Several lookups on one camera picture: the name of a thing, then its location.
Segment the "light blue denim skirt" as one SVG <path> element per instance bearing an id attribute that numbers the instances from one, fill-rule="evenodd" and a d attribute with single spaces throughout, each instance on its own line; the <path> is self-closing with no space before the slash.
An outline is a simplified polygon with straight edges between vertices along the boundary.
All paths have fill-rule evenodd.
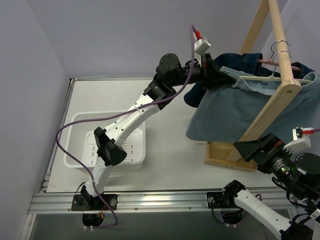
<path id="1" fill-rule="evenodd" d="M 185 135 L 202 142 L 237 142 L 268 102 L 260 93 L 230 86 L 209 90 L 197 107 Z M 293 140 L 296 127 L 318 128 L 320 88 L 308 97 L 300 92 L 263 135 L 274 134 L 285 143 Z"/>

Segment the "dark blue denim skirt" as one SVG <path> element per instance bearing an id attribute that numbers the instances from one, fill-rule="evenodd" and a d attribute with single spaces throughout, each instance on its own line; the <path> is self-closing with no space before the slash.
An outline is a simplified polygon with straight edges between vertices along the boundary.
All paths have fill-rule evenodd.
<path id="1" fill-rule="evenodd" d="M 262 66 L 257 60 L 263 59 L 262 53 L 244 53 L 242 55 L 237 53 L 227 53 L 230 56 L 231 68 L 223 66 L 220 70 L 228 76 L 235 79 L 235 83 L 229 87 L 237 90 L 251 91 L 255 94 L 262 94 L 263 98 L 268 99 L 272 96 L 278 86 L 276 81 L 252 81 L 243 80 L 240 76 L 259 76 L 268 77 L 273 71 Z M 293 71 L 293 77 L 297 80 L 306 80 L 309 83 L 301 84 L 300 93 L 306 97 L 313 94 L 316 89 L 320 88 L 320 75 L 308 68 L 307 66 L 294 62 L 293 66 L 299 67 L 302 71 Z M 275 77 L 280 77 L 280 73 L 275 72 Z"/>

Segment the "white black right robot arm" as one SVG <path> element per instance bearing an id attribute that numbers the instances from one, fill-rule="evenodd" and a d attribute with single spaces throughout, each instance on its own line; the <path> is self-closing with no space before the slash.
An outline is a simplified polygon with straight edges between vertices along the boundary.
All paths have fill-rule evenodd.
<path id="1" fill-rule="evenodd" d="M 320 158 L 308 153 L 312 128 L 295 128 L 283 142 L 274 134 L 237 141 L 234 147 L 245 161 L 271 175 L 273 189 L 250 188 L 237 180 L 221 191 L 206 194 L 214 219 L 235 227 L 251 215 L 278 240 L 317 240 L 320 237 Z"/>

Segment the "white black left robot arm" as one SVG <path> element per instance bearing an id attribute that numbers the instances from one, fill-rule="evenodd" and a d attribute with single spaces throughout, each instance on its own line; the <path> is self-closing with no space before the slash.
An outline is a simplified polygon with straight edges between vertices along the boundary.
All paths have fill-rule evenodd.
<path id="1" fill-rule="evenodd" d="M 125 140 L 149 117 L 171 102 L 176 94 L 175 86 L 193 83 L 202 83 L 205 89 L 211 90 L 233 85 L 235 80 L 220 71 L 208 53 L 201 56 L 199 61 L 191 60 L 185 66 L 181 66 L 174 53 L 165 54 L 159 61 L 152 82 L 128 112 L 107 127 L 94 130 L 98 159 L 91 172 L 93 177 L 73 197 L 73 211 L 105 208 L 103 192 L 107 180 L 113 167 L 127 157 L 122 147 Z"/>

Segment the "white clothes hanger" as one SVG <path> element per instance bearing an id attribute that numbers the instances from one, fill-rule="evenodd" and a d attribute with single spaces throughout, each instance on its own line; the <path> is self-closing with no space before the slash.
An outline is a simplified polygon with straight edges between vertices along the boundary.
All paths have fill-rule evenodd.
<path id="1" fill-rule="evenodd" d="M 288 43 L 286 40 L 278 40 L 278 41 L 275 41 L 271 47 L 270 47 L 270 50 L 272 51 L 272 55 L 271 57 L 274 55 L 274 54 L 277 54 L 275 53 L 275 51 L 273 50 L 273 46 L 278 44 L 278 43 L 286 43 L 288 46 L 290 46 L 291 44 Z M 282 79 L 280 77 L 276 77 L 275 76 L 275 72 L 276 72 L 276 69 L 277 67 L 274 66 L 273 68 L 273 72 L 270 76 L 256 76 L 256 75 L 252 75 L 252 76 L 249 76 L 249 75 L 241 75 L 240 77 L 243 79 L 243 80 L 246 80 L 246 81 L 264 81 L 264 82 L 281 82 Z"/>

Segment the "pink clothes hanger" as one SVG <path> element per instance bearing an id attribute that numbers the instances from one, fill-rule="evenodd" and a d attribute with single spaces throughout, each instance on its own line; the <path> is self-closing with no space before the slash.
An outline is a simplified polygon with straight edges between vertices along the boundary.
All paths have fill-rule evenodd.
<path id="1" fill-rule="evenodd" d="M 265 64 L 265 65 L 271 65 L 271 66 L 275 66 L 275 67 L 279 67 L 279 63 L 275 62 L 274 59 L 275 57 L 277 57 L 280 53 L 288 53 L 289 57 L 292 57 L 292 55 L 290 54 L 290 52 L 288 50 L 286 51 L 279 51 L 278 53 L 275 53 L 270 59 L 258 59 L 257 62 L 260 64 Z M 291 69 L 294 71 L 298 71 L 301 72 L 302 68 L 301 67 L 297 67 L 297 66 L 293 66 L 292 64 L 290 65 Z"/>

